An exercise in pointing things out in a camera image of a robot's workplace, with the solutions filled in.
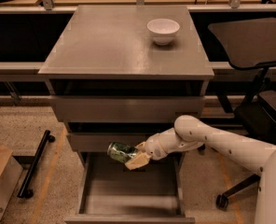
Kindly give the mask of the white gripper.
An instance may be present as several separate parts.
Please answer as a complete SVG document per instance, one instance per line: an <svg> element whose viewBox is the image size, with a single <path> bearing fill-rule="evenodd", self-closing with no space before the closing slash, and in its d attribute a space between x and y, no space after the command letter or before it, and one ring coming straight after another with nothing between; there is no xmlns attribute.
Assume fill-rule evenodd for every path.
<svg viewBox="0 0 276 224"><path fill-rule="evenodd" d="M145 142L142 142L135 146L138 150L145 151L139 152L135 157L125 163L125 166L129 170L135 170L149 164L150 158L158 161L168 156L167 151L164 149L163 135L156 133L150 136Z"/></svg>

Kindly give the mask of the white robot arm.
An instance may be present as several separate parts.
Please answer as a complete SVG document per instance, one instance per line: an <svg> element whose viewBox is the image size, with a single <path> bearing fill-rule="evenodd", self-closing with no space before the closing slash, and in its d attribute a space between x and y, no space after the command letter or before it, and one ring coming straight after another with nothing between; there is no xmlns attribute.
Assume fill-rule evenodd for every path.
<svg viewBox="0 0 276 224"><path fill-rule="evenodd" d="M137 146L138 154L126 162L130 170L173 152L205 144L260 176L255 224L276 224L276 145L211 127L192 116L181 116L174 126Z"/></svg>

